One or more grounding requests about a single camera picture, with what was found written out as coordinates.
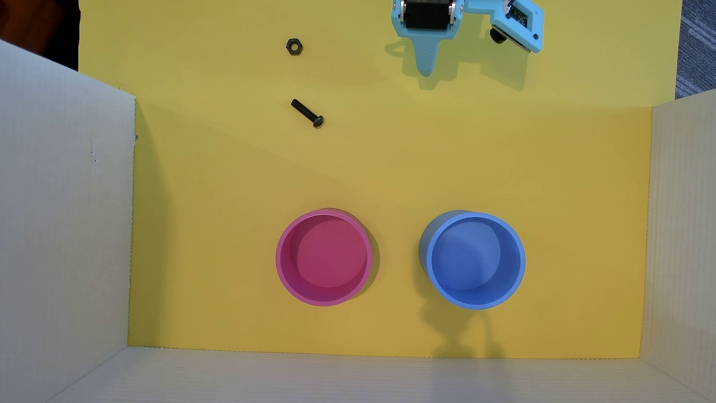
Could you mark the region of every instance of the black nut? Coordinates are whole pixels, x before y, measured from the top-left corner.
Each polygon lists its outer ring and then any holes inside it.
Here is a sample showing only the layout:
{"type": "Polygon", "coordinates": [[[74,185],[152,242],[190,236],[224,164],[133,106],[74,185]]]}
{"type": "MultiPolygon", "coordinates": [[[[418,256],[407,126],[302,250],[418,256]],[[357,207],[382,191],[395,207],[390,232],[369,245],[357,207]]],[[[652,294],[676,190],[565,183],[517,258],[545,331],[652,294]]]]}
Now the black nut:
{"type": "Polygon", "coordinates": [[[288,42],[286,42],[286,49],[289,50],[290,54],[301,54],[304,46],[297,38],[291,38],[288,42]]]}

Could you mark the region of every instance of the screw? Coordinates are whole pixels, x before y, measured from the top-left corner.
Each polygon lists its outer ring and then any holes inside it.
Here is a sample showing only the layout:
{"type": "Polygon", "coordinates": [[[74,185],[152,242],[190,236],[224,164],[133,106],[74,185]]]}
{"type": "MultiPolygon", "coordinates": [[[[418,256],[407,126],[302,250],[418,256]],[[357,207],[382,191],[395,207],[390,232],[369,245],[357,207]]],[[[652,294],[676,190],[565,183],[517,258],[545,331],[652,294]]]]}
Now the screw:
{"type": "Polygon", "coordinates": [[[316,116],[315,113],[311,112],[310,109],[306,108],[304,104],[299,102],[299,100],[292,100],[291,106],[296,108],[296,110],[299,111],[303,116],[306,116],[308,120],[313,122],[315,128],[319,128],[323,125],[323,116],[316,116]]]}

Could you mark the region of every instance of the dark floor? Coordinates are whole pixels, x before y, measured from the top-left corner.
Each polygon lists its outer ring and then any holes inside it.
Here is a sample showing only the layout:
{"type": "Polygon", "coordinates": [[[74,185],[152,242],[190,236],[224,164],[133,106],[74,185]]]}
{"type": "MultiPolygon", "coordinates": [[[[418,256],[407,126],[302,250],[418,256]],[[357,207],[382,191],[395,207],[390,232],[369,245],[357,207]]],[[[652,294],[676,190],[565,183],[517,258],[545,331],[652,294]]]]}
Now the dark floor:
{"type": "Polygon", "coordinates": [[[683,0],[676,98],[716,88],[716,0],[683,0]]]}
{"type": "Polygon", "coordinates": [[[79,0],[55,0],[64,10],[64,19],[57,27],[43,56],[77,70],[79,48],[79,0]]]}

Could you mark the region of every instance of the yellow paper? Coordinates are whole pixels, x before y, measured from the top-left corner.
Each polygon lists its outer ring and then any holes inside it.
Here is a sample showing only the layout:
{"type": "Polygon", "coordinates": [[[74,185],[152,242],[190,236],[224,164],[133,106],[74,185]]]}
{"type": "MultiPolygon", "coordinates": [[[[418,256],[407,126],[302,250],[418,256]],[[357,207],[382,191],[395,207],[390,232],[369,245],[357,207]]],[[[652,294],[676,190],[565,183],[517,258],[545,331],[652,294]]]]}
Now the yellow paper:
{"type": "Polygon", "coordinates": [[[423,78],[390,0],[81,1],[80,70],[137,95],[130,345],[638,356],[650,107],[674,96],[680,1],[539,4],[544,51],[467,15],[423,78]],[[322,207],[379,249],[369,287],[330,308],[274,266],[284,228],[322,207]],[[420,269],[422,230],[452,209],[523,240],[496,308],[449,304],[420,269]]]}

